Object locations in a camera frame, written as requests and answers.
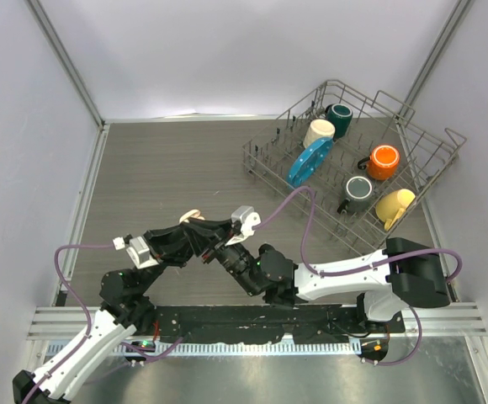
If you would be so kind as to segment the pink earbud charging case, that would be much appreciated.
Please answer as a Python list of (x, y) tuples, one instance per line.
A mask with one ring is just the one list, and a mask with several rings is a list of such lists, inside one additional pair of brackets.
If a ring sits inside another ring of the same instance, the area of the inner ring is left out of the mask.
[(200, 210), (197, 210), (197, 209), (192, 209), (192, 210), (189, 210), (188, 212), (184, 213), (180, 217), (179, 222), (180, 223), (189, 222), (190, 219), (204, 221), (204, 217), (203, 217), (201, 211)]

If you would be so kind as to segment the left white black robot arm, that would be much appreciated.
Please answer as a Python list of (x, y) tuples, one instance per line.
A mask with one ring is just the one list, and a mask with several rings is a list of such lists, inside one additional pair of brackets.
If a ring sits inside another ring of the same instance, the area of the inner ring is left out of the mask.
[[(102, 305), (90, 314), (60, 267), (66, 250), (125, 250), (134, 266), (107, 272), (101, 280)], [(154, 305), (145, 292), (168, 267), (182, 267), (193, 256), (183, 225), (150, 230), (139, 237), (116, 237), (106, 244), (67, 244), (54, 253), (57, 275), (78, 302), (87, 325), (51, 360), (13, 378), (16, 403), (69, 403), (101, 362), (127, 337), (146, 335)]]

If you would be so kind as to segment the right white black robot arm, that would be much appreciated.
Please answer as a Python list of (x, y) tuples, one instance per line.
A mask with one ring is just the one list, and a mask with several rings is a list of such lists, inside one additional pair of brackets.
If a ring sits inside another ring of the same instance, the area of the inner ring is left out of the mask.
[(203, 242), (198, 257), (215, 260), (251, 296), (271, 306), (293, 308), (329, 295), (357, 293), (354, 320), (374, 332), (406, 308), (442, 308), (450, 303), (440, 250), (401, 237), (357, 258), (329, 263), (295, 263), (269, 244), (253, 256), (243, 241), (253, 233), (250, 221), (189, 218), (185, 229)]

